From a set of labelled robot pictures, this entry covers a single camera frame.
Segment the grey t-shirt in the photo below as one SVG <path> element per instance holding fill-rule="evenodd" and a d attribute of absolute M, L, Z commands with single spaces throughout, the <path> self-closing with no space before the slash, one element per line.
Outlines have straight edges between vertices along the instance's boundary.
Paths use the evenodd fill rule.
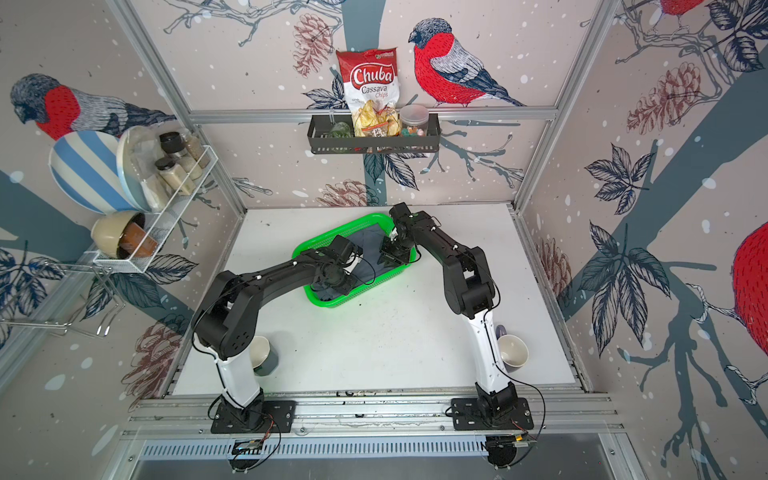
<path fill-rule="evenodd" d="M 352 290 L 342 295 L 327 283 L 316 283 L 310 287 L 311 294 L 321 307 L 333 307 L 351 300 L 354 296 L 373 287 L 376 282 L 383 282 L 386 275 L 394 272 L 398 265 L 382 256 L 381 246 L 388 238 L 386 230 L 378 223 L 359 228 L 345 238 L 355 244 L 362 252 L 362 259 L 354 266 L 351 273 Z"/>

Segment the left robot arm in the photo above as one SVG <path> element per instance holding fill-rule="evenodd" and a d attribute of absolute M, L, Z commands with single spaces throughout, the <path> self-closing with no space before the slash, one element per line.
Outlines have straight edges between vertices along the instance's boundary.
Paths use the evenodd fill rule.
<path fill-rule="evenodd" d="M 353 265 L 362 248 L 336 236 L 326 247 L 306 250 L 278 265 L 245 274 L 219 273 L 193 324 L 193 344 L 213 357 L 222 384 L 223 405 L 240 416 L 261 412 L 263 389 L 248 353 L 258 315 L 269 302 L 321 283 L 346 295 L 357 285 Z"/>

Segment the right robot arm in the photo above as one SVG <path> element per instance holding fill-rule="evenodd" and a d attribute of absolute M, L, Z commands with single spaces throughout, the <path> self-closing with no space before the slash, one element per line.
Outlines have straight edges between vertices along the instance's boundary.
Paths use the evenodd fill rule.
<path fill-rule="evenodd" d="M 443 292 L 451 311 L 467 319 L 476 369 L 476 390 L 481 415 L 489 423 L 514 409 L 518 400 L 513 381 L 502 370 L 498 343 L 493 337 L 492 311 L 498 296 L 485 252 L 468 247 L 445 233 L 425 211 L 413 212 L 399 203 L 389 210 L 394 224 L 382 241 L 380 262 L 401 266 L 410 262 L 418 247 L 441 265 Z"/>

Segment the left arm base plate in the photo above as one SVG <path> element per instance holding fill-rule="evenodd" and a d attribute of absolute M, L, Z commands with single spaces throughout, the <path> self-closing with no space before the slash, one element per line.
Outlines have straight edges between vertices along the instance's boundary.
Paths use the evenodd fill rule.
<path fill-rule="evenodd" d="M 295 417 L 297 402 L 292 400 L 265 401 L 257 397 L 245 410 L 220 400 L 211 415 L 212 434 L 289 433 Z"/>

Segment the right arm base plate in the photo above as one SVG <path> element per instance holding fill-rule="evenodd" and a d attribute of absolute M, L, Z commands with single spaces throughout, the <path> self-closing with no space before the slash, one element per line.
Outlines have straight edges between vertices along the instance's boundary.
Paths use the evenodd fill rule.
<path fill-rule="evenodd" d="M 453 398 L 447 415 L 456 431 L 530 431 L 534 428 L 528 401 L 516 393 L 480 392 L 476 398 Z"/>

